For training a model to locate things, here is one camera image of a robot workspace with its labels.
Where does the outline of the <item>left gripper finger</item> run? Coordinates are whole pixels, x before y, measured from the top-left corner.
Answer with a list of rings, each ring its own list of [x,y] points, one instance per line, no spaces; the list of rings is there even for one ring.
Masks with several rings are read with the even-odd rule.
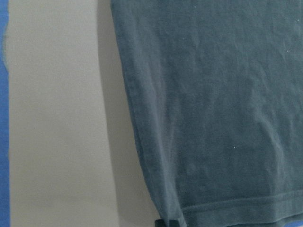
[[[168,223],[163,219],[155,220],[155,227],[179,227],[179,222],[177,220],[169,220]]]

